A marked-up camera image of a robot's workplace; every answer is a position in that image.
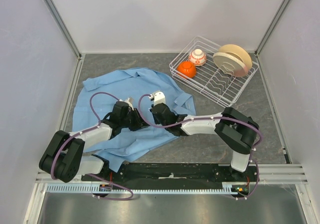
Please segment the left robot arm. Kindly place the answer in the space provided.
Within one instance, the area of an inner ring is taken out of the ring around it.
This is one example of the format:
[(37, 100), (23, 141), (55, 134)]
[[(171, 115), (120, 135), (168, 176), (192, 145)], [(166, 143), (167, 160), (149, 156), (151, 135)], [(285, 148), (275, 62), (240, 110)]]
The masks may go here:
[(142, 119), (137, 108), (128, 102), (117, 101), (96, 125), (78, 132), (55, 132), (39, 161), (39, 168), (65, 183), (71, 181), (81, 166), (85, 147), (108, 141), (121, 133), (122, 129), (137, 131), (149, 125)]

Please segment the light blue button shirt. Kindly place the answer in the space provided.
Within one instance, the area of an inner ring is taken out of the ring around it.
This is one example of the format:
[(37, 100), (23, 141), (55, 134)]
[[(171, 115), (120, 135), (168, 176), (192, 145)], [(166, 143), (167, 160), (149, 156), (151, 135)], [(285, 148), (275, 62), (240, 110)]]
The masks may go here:
[[(192, 95), (179, 88), (171, 77), (147, 68), (131, 68), (83, 81), (83, 89), (73, 111), (72, 130), (79, 131), (95, 125), (98, 120), (94, 112), (103, 118), (112, 111), (116, 98), (125, 100), (132, 97), (134, 107), (140, 102), (143, 115), (153, 122), (149, 112), (151, 102), (142, 95), (156, 91), (164, 93), (167, 106), (175, 114), (196, 114)], [(125, 128), (113, 139), (86, 147), (84, 151), (94, 152), (108, 160), (109, 167), (116, 172), (123, 161), (135, 161), (175, 139), (176, 136), (162, 128), (147, 127), (134, 132)]]

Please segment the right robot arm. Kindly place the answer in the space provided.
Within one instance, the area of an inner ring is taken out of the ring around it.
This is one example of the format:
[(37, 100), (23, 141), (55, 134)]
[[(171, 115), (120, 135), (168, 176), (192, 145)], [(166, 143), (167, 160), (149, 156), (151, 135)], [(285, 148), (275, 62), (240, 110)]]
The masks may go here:
[(158, 128), (162, 127), (175, 136), (218, 135), (232, 149), (230, 177), (240, 181), (247, 175), (252, 151), (259, 143), (256, 138), (262, 137), (259, 126), (252, 117), (247, 117), (231, 107), (214, 115), (178, 115), (163, 103), (152, 106), (150, 112)]

